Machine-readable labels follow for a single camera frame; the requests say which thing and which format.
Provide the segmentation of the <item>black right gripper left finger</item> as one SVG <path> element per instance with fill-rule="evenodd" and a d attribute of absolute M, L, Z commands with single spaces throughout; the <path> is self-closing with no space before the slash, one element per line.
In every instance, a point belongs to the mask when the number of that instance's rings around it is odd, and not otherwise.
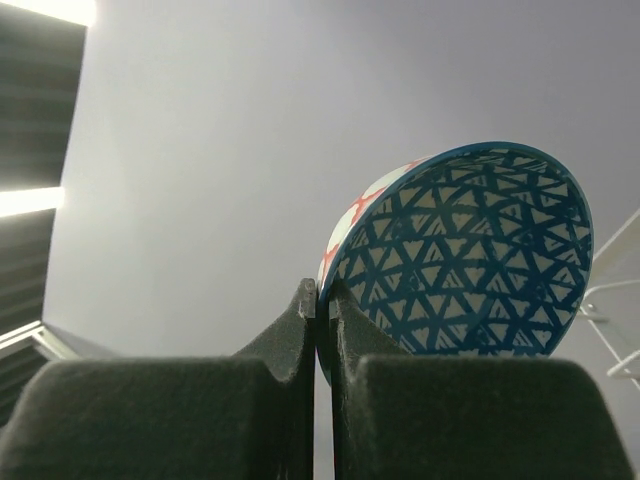
<path fill-rule="evenodd" d="M 23 390 L 5 479 L 309 479 L 316 286 L 230 356 L 66 360 Z"/>

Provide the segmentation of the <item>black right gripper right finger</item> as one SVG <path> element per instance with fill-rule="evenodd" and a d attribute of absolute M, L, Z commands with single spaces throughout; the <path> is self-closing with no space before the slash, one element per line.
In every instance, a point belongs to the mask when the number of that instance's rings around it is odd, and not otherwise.
<path fill-rule="evenodd" d="M 339 479 L 631 479 L 591 376 L 565 360 L 411 355 L 330 297 Z"/>

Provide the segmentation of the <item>blue triangle pattern bowl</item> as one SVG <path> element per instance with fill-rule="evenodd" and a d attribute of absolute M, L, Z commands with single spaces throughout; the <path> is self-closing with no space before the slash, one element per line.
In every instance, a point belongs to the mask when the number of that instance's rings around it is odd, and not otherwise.
<path fill-rule="evenodd" d="M 415 160 L 370 185 L 336 223 L 317 275 L 336 282 L 414 355 L 545 358 L 587 290 L 594 228 L 559 160 L 481 142 Z"/>

